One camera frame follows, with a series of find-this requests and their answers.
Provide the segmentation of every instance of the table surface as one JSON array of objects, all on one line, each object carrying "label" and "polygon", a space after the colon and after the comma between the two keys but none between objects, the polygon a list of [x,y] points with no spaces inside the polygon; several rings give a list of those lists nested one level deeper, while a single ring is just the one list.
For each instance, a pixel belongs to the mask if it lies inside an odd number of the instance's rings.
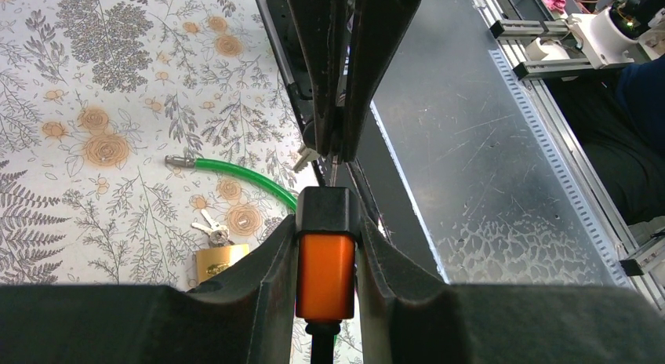
[{"label": "table surface", "polygon": [[[300,134],[255,0],[0,0],[0,282],[196,283],[206,208],[256,248],[289,212],[202,155],[294,193]],[[358,320],[336,352],[362,357]],[[309,362],[304,321],[292,357]]]},{"label": "table surface", "polygon": [[452,282],[612,284],[489,55],[471,0],[423,0],[374,101]]}]

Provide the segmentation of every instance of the key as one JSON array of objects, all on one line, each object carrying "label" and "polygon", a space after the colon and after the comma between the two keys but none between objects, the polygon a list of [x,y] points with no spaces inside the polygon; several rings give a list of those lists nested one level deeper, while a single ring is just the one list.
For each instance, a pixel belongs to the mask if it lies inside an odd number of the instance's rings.
[{"label": "key", "polygon": [[191,227],[203,231],[203,233],[208,235],[211,247],[234,245],[234,243],[229,240],[229,231],[226,225],[222,225],[218,223],[217,220],[214,220],[205,209],[201,210],[201,215],[203,215],[203,218],[208,222],[210,227],[197,222],[192,223]]},{"label": "key", "polygon": [[300,146],[298,153],[300,154],[300,158],[298,158],[298,161],[293,167],[293,171],[296,173],[299,173],[301,170],[305,169],[307,164],[320,157],[316,150],[313,150],[304,144]]}]

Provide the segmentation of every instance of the orange object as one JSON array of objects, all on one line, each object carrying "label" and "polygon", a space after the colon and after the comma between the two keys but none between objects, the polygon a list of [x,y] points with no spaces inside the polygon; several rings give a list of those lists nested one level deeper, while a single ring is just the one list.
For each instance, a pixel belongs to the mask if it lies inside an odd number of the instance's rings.
[{"label": "orange object", "polygon": [[354,315],[355,242],[346,235],[300,239],[296,316],[333,322]]}]

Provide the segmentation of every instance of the scratched metal surface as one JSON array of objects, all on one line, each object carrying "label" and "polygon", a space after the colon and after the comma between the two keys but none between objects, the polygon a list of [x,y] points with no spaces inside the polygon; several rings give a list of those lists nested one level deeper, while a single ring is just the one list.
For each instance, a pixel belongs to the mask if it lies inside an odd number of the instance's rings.
[{"label": "scratched metal surface", "polygon": [[612,284],[488,55],[471,0],[423,0],[375,95],[452,282]]}]

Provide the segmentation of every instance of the person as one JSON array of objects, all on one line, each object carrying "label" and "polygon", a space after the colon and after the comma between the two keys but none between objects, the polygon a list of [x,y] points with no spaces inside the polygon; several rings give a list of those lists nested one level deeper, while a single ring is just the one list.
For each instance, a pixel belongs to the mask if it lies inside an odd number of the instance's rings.
[{"label": "person", "polygon": [[665,215],[665,56],[548,85],[626,223]]}]

